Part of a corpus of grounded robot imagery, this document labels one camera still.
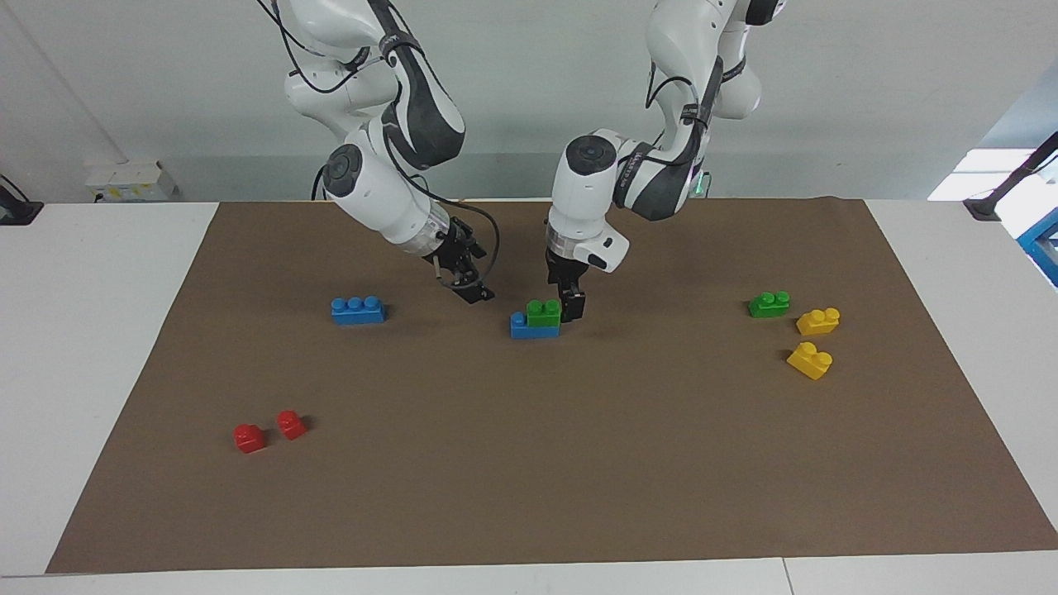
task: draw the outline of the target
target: blue plastic object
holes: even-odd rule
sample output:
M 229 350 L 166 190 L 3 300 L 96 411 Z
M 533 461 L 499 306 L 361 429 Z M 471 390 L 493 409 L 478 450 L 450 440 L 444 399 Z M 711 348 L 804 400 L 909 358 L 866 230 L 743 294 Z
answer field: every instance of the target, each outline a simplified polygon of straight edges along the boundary
M 530 327 L 525 312 L 511 314 L 511 339 L 554 339 L 559 336 L 558 326 Z
M 386 321 L 386 308 L 375 295 L 366 300 L 338 298 L 331 302 L 331 318 L 339 326 L 382 324 Z
M 1055 234 L 1058 234 L 1058 209 L 1018 238 L 1018 244 L 1036 262 L 1043 274 L 1047 275 L 1051 283 L 1058 287 L 1058 247 L 1055 246 Z

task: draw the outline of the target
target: green block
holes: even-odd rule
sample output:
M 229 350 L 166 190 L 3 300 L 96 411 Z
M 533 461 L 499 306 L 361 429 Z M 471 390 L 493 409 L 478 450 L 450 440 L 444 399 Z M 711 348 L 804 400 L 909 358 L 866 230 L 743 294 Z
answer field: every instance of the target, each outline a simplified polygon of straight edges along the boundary
M 562 304 L 558 300 L 548 300 L 546 304 L 533 300 L 526 305 L 526 319 L 529 328 L 561 326 Z
M 790 294 L 764 292 L 749 303 L 749 313 L 755 319 L 772 319 L 786 314 L 790 309 Z

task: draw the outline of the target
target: yellow lego brick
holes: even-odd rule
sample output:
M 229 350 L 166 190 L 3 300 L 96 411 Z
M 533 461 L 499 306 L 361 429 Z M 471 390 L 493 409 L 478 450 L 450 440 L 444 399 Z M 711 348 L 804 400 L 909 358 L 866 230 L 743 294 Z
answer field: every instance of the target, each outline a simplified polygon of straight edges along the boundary
M 797 329 L 804 337 L 829 335 L 841 324 L 841 312 L 837 308 L 813 310 L 797 321 Z
M 808 378 L 819 380 L 831 369 L 834 358 L 831 357 L 831 354 L 817 349 L 815 344 L 804 342 L 797 346 L 797 350 L 786 360 L 786 363 L 798 368 Z

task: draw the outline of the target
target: red lego brick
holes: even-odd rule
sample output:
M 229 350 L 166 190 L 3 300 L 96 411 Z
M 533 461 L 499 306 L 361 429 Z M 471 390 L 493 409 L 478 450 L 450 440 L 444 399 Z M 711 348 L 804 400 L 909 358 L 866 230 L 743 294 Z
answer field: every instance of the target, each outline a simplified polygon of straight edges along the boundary
M 242 452 L 250 454 L 264 448 L 264 432 L 257 426 L 243 423 L 235 429 L 235 446 Z
M 279 425 L 279 431 L 282 432 L 284 436 L 287 436 L 288 440 L 293 440 L 305 432 L 308 432 L 305 422 L 293 411 L 280 413 L 275 418 L 275 422 Z

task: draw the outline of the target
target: white robotic arm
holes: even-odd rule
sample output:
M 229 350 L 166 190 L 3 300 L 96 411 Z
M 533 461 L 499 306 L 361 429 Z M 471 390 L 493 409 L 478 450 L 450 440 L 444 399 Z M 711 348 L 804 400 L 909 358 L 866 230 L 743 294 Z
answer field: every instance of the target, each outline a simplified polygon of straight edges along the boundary
M 404 173 L 456 157 L 466 131 L 403 17 L 388 0 L 290 2 L 312 39 L 308 46 L 325 58 L 292 72 L 286 91 L 298 112 L 341 144 L 322 170 L 328 198 L 390 244 L 433 263 L 439 281 L 441 269 L 450 271 L 453 282 L 441 283 L 468 303 L 491 300 L 474 265 L 486 252 L 473 229 Z M 272 11 L 281 25 L 276 0 Z M 342 61 L 350 51 L 357 57 Z
M 548 283 L 559 286 L 563 322 L 581 318 L 580 277 L 590 267 L 613 272 L 628 240 L 605 219 L 610 203 L 658 221 L 683 206 L 701 167 L 712 118 L 743 119 L 756 109 L 761 82 L 746 66 L 746 35 L 763 25 L 785 0 L 660 0 L 651 15 L 646 44 L 649 91 L 664 132 L 657 144 L 600 129 L 571 142 L 554 179 L 548 215 Z

